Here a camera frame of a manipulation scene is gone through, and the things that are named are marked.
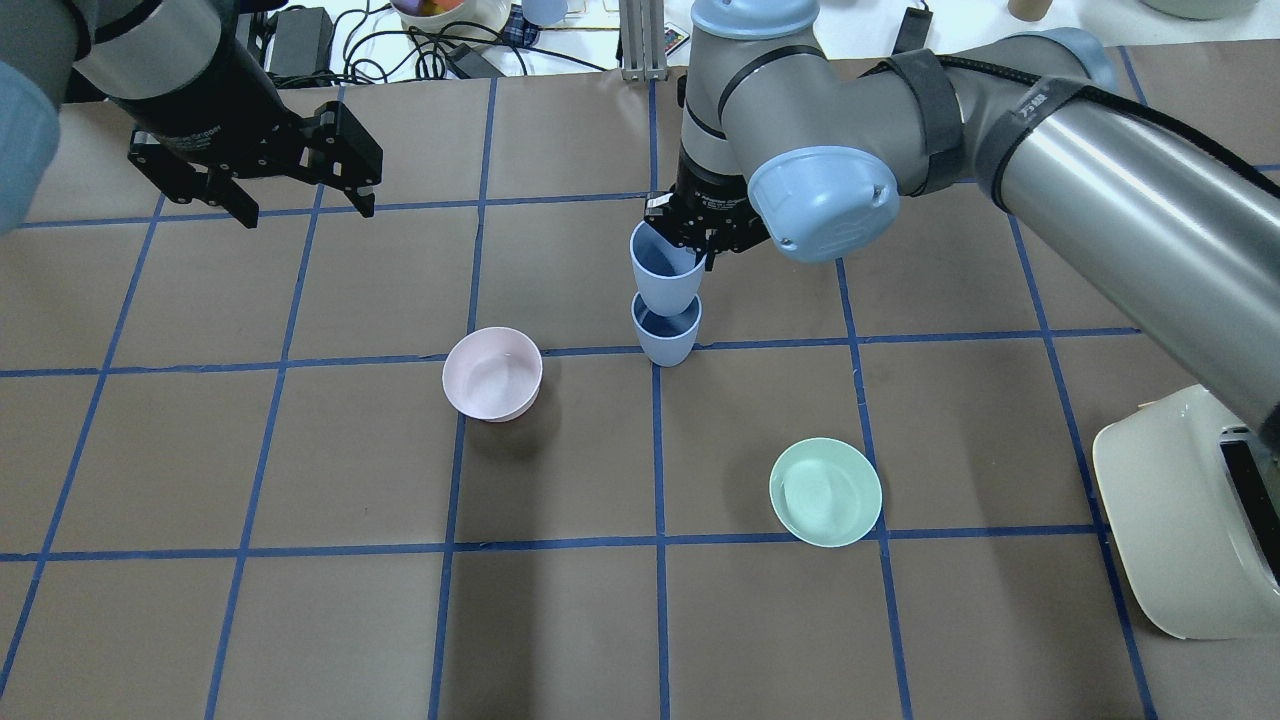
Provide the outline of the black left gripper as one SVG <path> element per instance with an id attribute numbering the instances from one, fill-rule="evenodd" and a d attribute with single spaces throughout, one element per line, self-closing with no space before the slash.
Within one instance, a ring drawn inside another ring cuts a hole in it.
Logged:
<path id="1" fill-rule="evenodd" d="M 207 70 L 159 97 L 131 99 L 127 158 L 169 201 L 221 206 L 244 228 L 259 204 L 241 182 L 287 177 L 346 195 L 374 218 L 384 152 L 348 106 L 329 100 L 310 117 L 291 110 L 260 67 Z"/>

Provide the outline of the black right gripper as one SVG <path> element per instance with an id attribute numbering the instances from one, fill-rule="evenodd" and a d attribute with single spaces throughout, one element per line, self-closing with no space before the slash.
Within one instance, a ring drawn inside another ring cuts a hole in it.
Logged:
<path id="1" fill-rule="evenodd" d="M 741 176 L 680 170 L 675 183 L 645 200 L 645 223 L 667 243 L 692 249 L 704 272 L 716 256 L 745 252 L 771 238 Z"/>

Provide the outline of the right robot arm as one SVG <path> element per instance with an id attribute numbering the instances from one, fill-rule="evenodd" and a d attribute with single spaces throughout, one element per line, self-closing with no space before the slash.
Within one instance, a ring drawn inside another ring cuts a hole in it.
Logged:
<path id="1" fill-rule="evenodd" d="M 827 263 L 974 181 L 1277 448 L 1277 186 L 1114 92 L 1076 28 L 897 53 L 840 79 L 814 1 L 696 1 L 675 184 L 645 219 L 698 259 Z"/>

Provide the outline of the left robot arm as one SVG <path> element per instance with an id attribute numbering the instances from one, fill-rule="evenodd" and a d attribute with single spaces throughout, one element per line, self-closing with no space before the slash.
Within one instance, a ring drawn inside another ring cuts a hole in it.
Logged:
<path id="1" fill-rule="evenodd" d="M 3 231 L 28 217 L 82 76 L 134 122 L 128 160 L 169 201 L 220 208 L 242 225 L 242 179 L 289 177 L 375 213 L 383 150 L 339 101 L 292 111 L 236 33 L 234 1 L 5 1 Z"/>

